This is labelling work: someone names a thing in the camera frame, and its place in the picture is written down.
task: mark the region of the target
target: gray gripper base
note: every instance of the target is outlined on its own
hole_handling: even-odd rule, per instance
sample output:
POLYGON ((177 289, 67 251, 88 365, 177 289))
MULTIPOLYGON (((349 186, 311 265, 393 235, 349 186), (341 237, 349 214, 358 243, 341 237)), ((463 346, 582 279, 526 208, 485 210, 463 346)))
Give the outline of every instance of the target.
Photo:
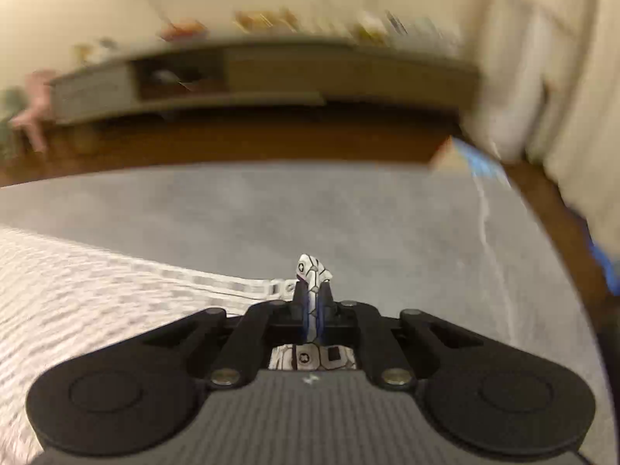
MULTIPOLYGON (((490 465, 458 448, 404 393, 372 386, 363 371, 260 371, 239 390, 212 394, 185 429, 118 458, 48 449, 33 465, 490 465)), ((539 465, 583 465, 573 453, 539 465)))

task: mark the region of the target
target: white patterned object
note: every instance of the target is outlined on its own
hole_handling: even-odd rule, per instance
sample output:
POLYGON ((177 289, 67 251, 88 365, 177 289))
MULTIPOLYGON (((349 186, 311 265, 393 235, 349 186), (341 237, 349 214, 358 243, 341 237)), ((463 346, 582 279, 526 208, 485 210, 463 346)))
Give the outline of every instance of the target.
POLYGON ((308 284, 308 343, 283 344, 274 348, 269 368, 282 371, 357 369, 355 354, 346 346, 321 346, 317 340, 317 297, 320 284, 330 282, 332 273, 318 258, 303 254, 297 262, 297 279, 308 284))
POLYGON ((45 370, 206 307, 239 315, 290 299, 295 281, 203 273, 0 226, 0 464, 41 450, 24 404, 45 370))

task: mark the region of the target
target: gray tabletop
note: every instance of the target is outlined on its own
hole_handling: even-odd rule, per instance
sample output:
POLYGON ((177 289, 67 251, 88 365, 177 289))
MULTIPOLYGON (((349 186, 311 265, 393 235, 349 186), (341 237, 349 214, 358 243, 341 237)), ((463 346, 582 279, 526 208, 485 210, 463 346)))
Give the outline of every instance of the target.
POLYGON ((582 304, 541 226, 495 180, 411 167, 196 165, 0 189, 0 223, 181 267, 293 277, 301 253, 336 300, 418 307, 572 368, 597 413, 582 451, 615 464, 606 378, 582 304))

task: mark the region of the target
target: white textured cloth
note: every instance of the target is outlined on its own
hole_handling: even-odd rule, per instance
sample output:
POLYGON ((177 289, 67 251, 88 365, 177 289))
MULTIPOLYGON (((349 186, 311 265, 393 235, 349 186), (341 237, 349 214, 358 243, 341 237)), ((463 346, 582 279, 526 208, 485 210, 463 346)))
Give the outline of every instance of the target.
POLYGON ((41 450, 25 401, 45 370, 206 307, 236 315, 290 299, 295 282, 192 271, 0 226, 0 464, 23 465, 41 450))

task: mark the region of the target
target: black round pad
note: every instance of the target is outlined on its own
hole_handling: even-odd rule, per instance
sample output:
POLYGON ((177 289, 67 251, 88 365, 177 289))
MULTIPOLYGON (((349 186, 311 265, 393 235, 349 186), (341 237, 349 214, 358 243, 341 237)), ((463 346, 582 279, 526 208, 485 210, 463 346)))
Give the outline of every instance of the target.
POLYGON ((46 443, 77 455, 118 456, 158 444, 196 409, 196 388, 180 370, 95 367, 70 360, 30 388, 28 418, 46 443))
POLYGON ((509 456, 560 453, 584 438, 594 417, 585 382, 545 360, 518 369, 477 362, 448 366, 429 380, 425 402, 449 434, 509 456))

